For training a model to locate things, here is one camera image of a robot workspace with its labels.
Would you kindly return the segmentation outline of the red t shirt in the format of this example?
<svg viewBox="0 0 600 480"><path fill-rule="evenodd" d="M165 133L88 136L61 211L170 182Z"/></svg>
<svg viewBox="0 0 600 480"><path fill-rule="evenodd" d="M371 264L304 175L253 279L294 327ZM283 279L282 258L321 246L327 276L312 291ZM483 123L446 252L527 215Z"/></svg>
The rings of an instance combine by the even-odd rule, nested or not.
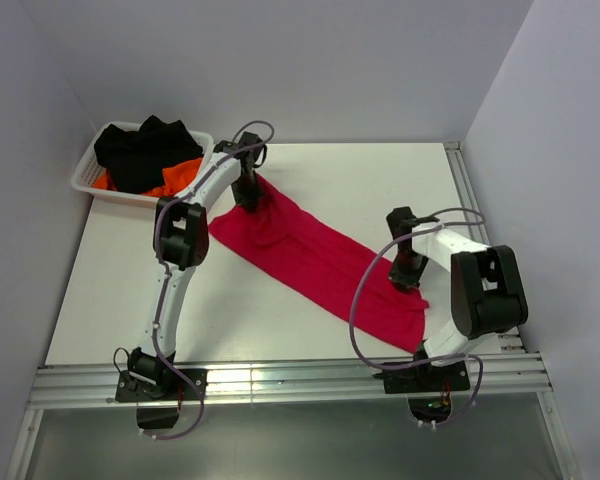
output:
<svg viewBox="0 0 600 480"><path fill-rule="evenodd" d="M216 217L211 235L249 263L343 321L375 253L303 210L266 179L258 208L235 206ZM413 353L424 338L429 303L419 290L402 293L389 281L391 262L381 259L358 302L356 328Z"/></svg>

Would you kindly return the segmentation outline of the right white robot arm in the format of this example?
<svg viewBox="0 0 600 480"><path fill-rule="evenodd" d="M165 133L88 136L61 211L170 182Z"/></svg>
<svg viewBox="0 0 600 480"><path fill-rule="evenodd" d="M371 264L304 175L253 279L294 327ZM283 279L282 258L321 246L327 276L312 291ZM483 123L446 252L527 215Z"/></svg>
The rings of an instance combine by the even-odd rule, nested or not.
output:
<svg viewBox="0 0 600 480"><path fill-rule="evenodd" d="M447 377L446 364L527 321L525 290L511 247L476 242L434 221L403 221L391 235L397 254L389 278L396 288L417 288L430 263L450 275L451 319L421 343L424 358L412 368L421 388L437 388Z"/></svg>

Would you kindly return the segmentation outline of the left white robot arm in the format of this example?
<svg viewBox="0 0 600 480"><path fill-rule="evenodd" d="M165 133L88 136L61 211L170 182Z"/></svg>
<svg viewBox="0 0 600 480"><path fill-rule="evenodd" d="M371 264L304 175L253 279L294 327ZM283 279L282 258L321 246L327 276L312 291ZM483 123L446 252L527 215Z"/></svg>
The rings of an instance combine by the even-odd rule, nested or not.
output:
<svg viewBox="0 0 600 480"><path fill-rule="evenodd" d="M177 326L190 280L209 250L208 211L227 189L237 206L253 211L262 196L256 170L266 156L264 145L223 142L195 180L156 205L153 247L163 273L155 313L127 362L130 377L152 399L170 395L184 377L173 366Z"/></svg>

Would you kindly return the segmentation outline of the orange t shirt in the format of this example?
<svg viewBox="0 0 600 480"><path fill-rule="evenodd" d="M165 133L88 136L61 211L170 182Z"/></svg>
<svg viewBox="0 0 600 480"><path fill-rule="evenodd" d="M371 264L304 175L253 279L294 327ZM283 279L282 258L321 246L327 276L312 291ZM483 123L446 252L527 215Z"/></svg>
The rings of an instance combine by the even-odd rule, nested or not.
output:
<svg viewBox="0 0 600 480"><path fill-rule="evenodd" d="M146 197L172 197L187 187L196 177L203 158L190 159L175 166L162 169L162 183L150 190L141 192ZM93 188L117 192L108 171L100 175L92 184Z"/></svg>

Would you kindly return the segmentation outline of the black t shirt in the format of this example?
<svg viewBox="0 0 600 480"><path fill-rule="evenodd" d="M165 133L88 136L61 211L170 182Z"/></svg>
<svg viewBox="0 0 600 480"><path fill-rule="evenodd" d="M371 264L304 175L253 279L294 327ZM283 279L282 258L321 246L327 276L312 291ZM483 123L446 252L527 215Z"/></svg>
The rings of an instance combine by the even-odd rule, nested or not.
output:
<svg viewBox="0 0 600 480"><path fill-rule="evenodd" d="M204 156L202 145L182 121L152 115L136 131L110 125L94 145L97 163L111 175L117 192L141 195L162 183L162 169Z"/></svg>

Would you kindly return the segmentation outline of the white plastic basket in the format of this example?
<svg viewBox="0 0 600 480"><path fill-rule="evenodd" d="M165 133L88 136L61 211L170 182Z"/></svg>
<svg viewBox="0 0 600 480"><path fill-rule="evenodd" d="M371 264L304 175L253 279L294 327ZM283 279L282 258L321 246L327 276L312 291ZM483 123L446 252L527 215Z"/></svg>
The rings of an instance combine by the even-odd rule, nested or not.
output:
<svg viewBox="0 0 600 480"><path fill-rule="evenodd" d="M118 202L118 203L124 203L124 204L132 204L132 205L140 205L140 206L148 206L148 205L155 204L155 202L158 199L155 197L146 197L146 196L142 196L142 195L134 195L134 194L129 194L129 193L114 192L114 191L108 191L108 190L99 190L99 189L92 187L93 182L100 175L102 175L104 173L104 169L97 163L96 155L95 155L95 151L94 151L95 142L98 139L98 137L100 136L100 134L104 131L105 128L107 128L110 125L115 125L125 131L136 131L139 129L141 124L120 122L120 121L110 122L110 123L106 124L96 135L94 140L91 142L91 144L89 145L89 147L83 154L83 157L79 161L78 166L76 167L76 170L71 179L72 187L78 191L89 193L95 197L102 198L106 201ZM198 171L198 173L200 173L202 170L202 167L205 166L209 162L210 156L212 154L213 146L214 146L214 141L213 141L213 138L211 137L211 135L209 135L207 133L198 132L198 131L189 130L189 129L187 129L187 130L190 133L190 135L202 145L202 147L204 149L203 162Z"/></svg>

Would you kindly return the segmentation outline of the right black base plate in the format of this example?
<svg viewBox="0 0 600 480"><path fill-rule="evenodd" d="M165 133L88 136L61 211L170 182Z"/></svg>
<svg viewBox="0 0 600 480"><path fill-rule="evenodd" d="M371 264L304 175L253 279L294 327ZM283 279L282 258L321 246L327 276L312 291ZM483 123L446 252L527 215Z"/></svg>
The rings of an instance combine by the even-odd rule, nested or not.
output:
<svg viewBox="0 0 600 480"><path fill-rule="evenodd" d="M383 383L386 394L453 393L469 391L471 387L463 361L445 366L426 364L410 369L382 370L373 378Z"/></svg>

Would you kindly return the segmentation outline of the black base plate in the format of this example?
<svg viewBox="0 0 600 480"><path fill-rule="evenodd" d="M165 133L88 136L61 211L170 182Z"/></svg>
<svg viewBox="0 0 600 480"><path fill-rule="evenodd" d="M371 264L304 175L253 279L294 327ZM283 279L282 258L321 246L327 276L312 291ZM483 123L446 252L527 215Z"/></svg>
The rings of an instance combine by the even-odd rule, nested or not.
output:
<svg viewBox="0 0 600 480"><path fill-rule="evenodd" d="M471 387L463 361L445 366L426 364L410 369L382 370L373 378L383 383L386 394L453 393L469 391Z"/></svg>
<svg viewBox="0 0 600 480"><path fill-rule="evenodd" d="M200 396L205 394L208 371L186 368L182 369L181 373L196 386L198 391L178 376L170 378L166 385L155 385L131 375L128 371L123 371L118 379L114 399L117 403L199 400Z"/></svg>

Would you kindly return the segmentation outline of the front aluminium rail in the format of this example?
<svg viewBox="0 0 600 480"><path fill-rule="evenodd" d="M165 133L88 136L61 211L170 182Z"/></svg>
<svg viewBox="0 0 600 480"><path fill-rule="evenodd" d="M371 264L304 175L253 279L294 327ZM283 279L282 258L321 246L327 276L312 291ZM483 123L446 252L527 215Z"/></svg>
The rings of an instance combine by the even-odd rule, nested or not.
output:
<svg viewBox="0 0 600 480"><path fill-rule="evenodd" d="M552 385L538 354L485 355L481 394L545 393ZM381 399L383 383L357 360L216 363L205 403L258 404ZM28 410L122 407L112 366L52 367L37 372Z"/></svg>

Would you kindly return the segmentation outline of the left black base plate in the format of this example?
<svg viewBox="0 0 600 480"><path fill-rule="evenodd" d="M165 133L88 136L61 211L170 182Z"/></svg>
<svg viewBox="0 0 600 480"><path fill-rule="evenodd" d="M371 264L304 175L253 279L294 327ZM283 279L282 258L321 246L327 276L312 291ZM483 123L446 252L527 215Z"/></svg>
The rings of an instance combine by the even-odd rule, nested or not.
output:
<svg viewBox="0 0 600 480"><path fill-rule="evenodd" d="M166 385L155 385L131 375L128 371L123 371L118 379L114 399L117 403L199 400L200 396L205 394L208 371L186 368L182 369L181 373L196 386L198 391L178 376L170 378Z"/></svg>

